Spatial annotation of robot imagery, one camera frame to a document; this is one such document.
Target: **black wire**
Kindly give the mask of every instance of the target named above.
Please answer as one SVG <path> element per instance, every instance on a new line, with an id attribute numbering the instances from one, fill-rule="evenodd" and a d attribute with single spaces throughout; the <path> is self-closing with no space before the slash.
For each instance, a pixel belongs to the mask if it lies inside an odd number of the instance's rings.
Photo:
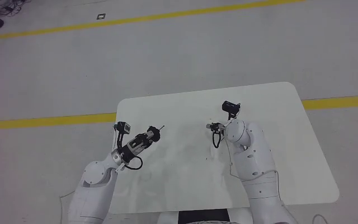
<path id="1" fill-rule="evenodd" d="M 29 3 L 29 2 L 31 2 L 31 1 L 32 1 L 32 0 L 30 0 L 30 1 L 12 0 L 11 3 L 9 3 L 8 5 L 6 5 L 6 6 L 5 6 L 5 5 L 0 6 L 0 7 L 1 7 L 1 8 L 0 8 L 0 11 L 1 11 L 1 10 L 3 10 L 3 11 L 5 10 L 5 11 L 6 11 L 6 13 L 0 13 L 0 16 L 12 17 L 12 16 L 18 14 L 18 13 L 21 11 L 22 6 L 23 6 L 24 4 Z"/>
<path id="2" fill-rule="evenodd" d="M 140 166 L 139 167 L 133 168 L 133 167 L 127 166 L 126 164 L 124 164 L 124 166 L 127 167 L 130 170 L 139 170 L 143 166 L 143 160 L 139 156 L 134 156 L 134 158 L 138 158 L 140 160 Z"/>
<path id="3" fill-rule="evenodd" d="M 215 144 L 215 135 L 218 134 L 219 135 L 219 141 L 218 144 Z M 219 148 L 220 142 L 222 140 L 222 134 L 220 132 L 213 132 L 213 145 L 215 148 Z"/>

